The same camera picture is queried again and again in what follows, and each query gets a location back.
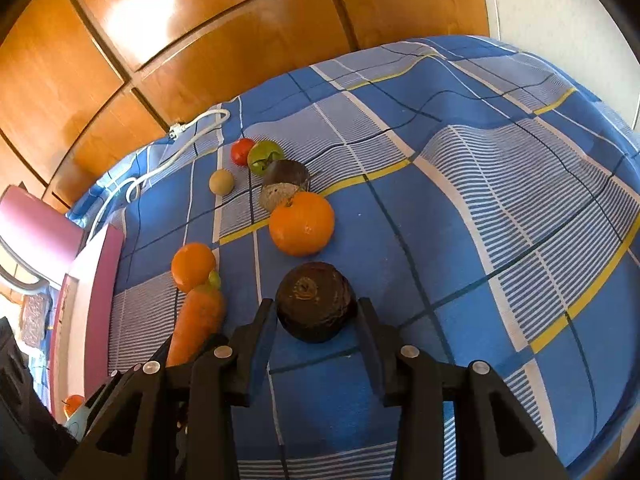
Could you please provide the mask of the red tomato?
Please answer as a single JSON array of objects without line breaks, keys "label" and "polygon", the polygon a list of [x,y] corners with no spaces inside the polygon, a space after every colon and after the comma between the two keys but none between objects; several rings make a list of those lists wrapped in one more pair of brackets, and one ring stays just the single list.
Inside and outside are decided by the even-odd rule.
[{"label": "red tomato", "polygon": [[246,167],[248,165],[248,154],[255,145],[255,141],[247,138],[239,138],[231,147],[231,160],[236,166]]}]

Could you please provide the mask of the pink rimmed white tray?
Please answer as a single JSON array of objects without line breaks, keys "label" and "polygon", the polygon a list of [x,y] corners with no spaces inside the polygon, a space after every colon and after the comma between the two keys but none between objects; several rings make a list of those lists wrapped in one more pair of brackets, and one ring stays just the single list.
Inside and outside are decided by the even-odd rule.
[{"label": "pink rimmed white tray", "polygon": [[85,398],[107,378],[108,334],[124,236],[104,226],[65,274],[56,306],[49,361],[50,411],[65,422],[64,401]]}]

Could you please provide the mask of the beige round fruit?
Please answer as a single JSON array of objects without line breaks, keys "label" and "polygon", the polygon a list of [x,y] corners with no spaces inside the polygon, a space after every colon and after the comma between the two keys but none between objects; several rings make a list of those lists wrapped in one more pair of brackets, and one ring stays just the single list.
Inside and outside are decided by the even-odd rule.
[{"label": "beige round fruit", "polygon": [[210,192],[215,196],[227,196],[234,189],[234,177],[228,169],[218,169],[208,180]]}]

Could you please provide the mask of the blue plaid bedsheet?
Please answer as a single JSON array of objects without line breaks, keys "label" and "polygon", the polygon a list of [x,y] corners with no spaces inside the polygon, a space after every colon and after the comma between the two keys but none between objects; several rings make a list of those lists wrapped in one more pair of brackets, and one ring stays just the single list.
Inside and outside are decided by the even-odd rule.
[{"label": "blue plaid bedsheet", "polygon": [[[127,154],[70,211],[124,231],[108,366],[174,328],[174,253],[213,249],[226,331],[296,259],[274,246],[262,182],[230,156],[273,140],[335,214],[320,259],[435,359],[488,362],[574,478],[639,403],[639,133],[562,70],[474,36],[420,38],[274,77],[176,140]],[[228,169],[233,191],[209,177]]]}]

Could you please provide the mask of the green tomato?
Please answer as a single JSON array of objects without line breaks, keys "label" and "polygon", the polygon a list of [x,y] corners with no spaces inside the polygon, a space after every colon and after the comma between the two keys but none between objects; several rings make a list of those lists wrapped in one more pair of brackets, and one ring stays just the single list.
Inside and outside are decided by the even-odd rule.
[{"label": "green tomato", "polygon": [[261,177],[276,160],[284,159],[280,145],[273,140],[261,140],[253,145],[247,155],[247,167],[256,176]]}]

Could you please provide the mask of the pink electric kettle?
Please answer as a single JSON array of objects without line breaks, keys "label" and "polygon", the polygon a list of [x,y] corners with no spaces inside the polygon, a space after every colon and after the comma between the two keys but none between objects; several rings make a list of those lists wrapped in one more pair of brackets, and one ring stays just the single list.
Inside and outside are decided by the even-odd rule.
[{"label": "pink electric kettle", "polygon": [[1,194],[1,248],[35,281],[21,281],[2,266],[2,283],[23,295],[60,287],[84,237],[84,230],[64,214],[9,185]]}]

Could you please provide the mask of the dark brown round fruit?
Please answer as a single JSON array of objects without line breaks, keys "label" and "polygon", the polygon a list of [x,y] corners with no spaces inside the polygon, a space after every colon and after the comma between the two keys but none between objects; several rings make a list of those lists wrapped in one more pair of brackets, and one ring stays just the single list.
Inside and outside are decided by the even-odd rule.
[{"label": "dark brown round fruit", "polygon": [[282,278],[274,300],[283,328],[307,344],[323,344],[355,322],[357,300],[332,264],[311,261]]}]

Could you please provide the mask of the large orange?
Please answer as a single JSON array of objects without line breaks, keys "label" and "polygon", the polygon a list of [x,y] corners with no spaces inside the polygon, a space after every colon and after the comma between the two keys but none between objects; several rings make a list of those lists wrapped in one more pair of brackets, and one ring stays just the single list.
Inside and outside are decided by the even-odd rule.
[{"label": "large orange", "polygon": [[280,203],[269,218],[273,244],[292,257],[321,252],[335,228],[335,214],[329,201],[317,193],[299,191]]}]

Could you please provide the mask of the dark cut eggplant piece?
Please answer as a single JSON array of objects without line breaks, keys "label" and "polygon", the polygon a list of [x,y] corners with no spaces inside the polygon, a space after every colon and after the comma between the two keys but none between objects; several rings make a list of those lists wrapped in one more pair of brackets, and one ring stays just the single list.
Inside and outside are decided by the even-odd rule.
[{"label": "dark cut eggplant piece", "polygon": [[310,188],[309,170],[301,162],[280,159],[272,162],[262,176],[259,205],[271,212],[298,191]]}]

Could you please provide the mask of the wooden wardrobe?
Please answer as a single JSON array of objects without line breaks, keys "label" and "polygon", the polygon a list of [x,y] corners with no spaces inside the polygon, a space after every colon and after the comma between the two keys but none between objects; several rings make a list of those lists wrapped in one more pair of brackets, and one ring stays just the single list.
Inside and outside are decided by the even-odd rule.
[{"label": "wooden wardrobe", "polygon": [[1,0],[1,182],[64,211],[125,155],[267,79],[488,32],[485,0]]}]

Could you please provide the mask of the small orange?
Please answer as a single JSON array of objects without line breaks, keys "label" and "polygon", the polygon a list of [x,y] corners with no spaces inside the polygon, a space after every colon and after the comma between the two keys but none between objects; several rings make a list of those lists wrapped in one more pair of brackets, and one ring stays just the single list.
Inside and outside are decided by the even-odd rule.
[{"label": "small orange", "polygon": [[209,272],[217,265],[213,251],[203,243],[183,245],[172,257],[170,272],[175,285],[187,294],[208,281]]}]

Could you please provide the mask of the orange carrot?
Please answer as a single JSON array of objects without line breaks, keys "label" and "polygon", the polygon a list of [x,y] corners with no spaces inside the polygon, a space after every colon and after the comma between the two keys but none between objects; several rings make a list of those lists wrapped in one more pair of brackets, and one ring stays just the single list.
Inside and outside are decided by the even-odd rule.
[{"label": "orange carrot", "polygon": [[208,338],[219,333],[226,317],[226,300],[212,285],[198,285],[186,294],[166,360],[167,367],[190,362]]}]

